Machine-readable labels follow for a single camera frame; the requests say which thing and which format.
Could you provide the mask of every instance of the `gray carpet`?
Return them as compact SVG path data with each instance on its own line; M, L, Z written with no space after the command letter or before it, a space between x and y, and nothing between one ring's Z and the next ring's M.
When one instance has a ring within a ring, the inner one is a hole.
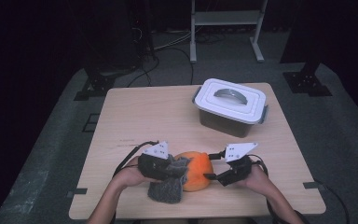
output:
M332 96L309 97L293 94L282 73L299 71L302 63L280 64L288 33L262 33L259 45L266 59L258 63L250 34L218 36L212 45L198 44L198 61L192 67L185 54L188 43L157 52L159 64L149 72L152 86L202 84L215 77L231 82L267 82L275 91L298 145L314 178L339 195L348 208L351 223L358 223L358 108L343 89L338 76L324 65L316 75ZM178 35L154 35L161 46ZM145 58L145 70L156 64ZM119 77L115 88L127 85L144 71ZM83 223L71 220L69 191L76 188L86 159L92 133L82 132L89 115L99 113L103 97L74 101L87 80L84 70L74 74L50 115L33 151L0 209L0 223ZM149 85L145 76L132 87ZM311 223L345 223L337 197L321 189L326 212L308 217ZM270 217L256 217L258 223L271 223Z

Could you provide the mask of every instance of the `human arm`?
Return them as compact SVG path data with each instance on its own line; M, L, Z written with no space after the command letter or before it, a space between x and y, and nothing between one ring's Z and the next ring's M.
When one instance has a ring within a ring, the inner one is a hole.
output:
M264 195L279 218L291 224L303 223L292 205L258 165L252 165L252 172L237 184Z
M143 182L157 181L144 177L138 170L137 164L138 157L135 157L112 178L89 217L88 223L110 223L116 212L120 194L124 189L139 185Z

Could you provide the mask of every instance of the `white tag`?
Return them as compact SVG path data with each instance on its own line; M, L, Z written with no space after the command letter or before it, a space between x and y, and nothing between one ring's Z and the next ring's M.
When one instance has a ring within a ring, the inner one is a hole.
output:
M227 145L225 155L226 162L239 160L257 146L257 143L238 143Z
M145 149L144 154L162 158L163 160L168 159L168 143L167 142L160 142L158 144L153 145Z

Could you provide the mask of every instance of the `gray cloth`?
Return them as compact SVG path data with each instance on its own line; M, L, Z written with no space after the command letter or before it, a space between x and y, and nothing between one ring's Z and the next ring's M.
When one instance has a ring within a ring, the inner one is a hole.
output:
M179 203L182 199L183 185L186 182L188 158L179 158L177 161L170 155L171 164L167 167L168 171L174 173L161 183L150 183L147 195L154 201L160 203Z

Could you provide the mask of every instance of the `white container lid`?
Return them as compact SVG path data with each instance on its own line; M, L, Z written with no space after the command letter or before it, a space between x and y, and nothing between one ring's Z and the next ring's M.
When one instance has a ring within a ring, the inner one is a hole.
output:
M215 115L255 124L263 117L266 94L240 84L210 78L202 85L194 103L199 109Z

